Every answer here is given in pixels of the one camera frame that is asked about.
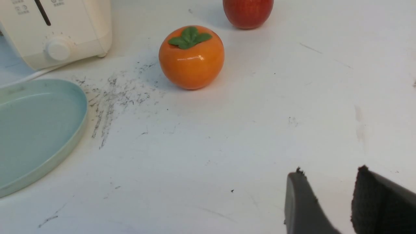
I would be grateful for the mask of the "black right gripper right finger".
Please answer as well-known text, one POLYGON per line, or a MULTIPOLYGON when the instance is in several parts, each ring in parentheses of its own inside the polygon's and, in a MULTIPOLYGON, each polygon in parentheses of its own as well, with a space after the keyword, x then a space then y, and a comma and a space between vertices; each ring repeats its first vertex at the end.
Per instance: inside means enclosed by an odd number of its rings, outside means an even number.
POLYGON ((363 165, 357 172, 351 222, 357 234, 414 234, 416 194, 363 165))

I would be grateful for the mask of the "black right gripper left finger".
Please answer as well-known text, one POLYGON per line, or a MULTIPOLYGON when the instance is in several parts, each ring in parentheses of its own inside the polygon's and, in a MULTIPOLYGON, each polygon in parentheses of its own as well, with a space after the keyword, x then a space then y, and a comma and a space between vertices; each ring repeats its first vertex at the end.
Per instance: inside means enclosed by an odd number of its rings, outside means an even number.
POLYGON ((339 234, 322 210, 303 170, 287 175, 285 220, 288 234, 339 234))

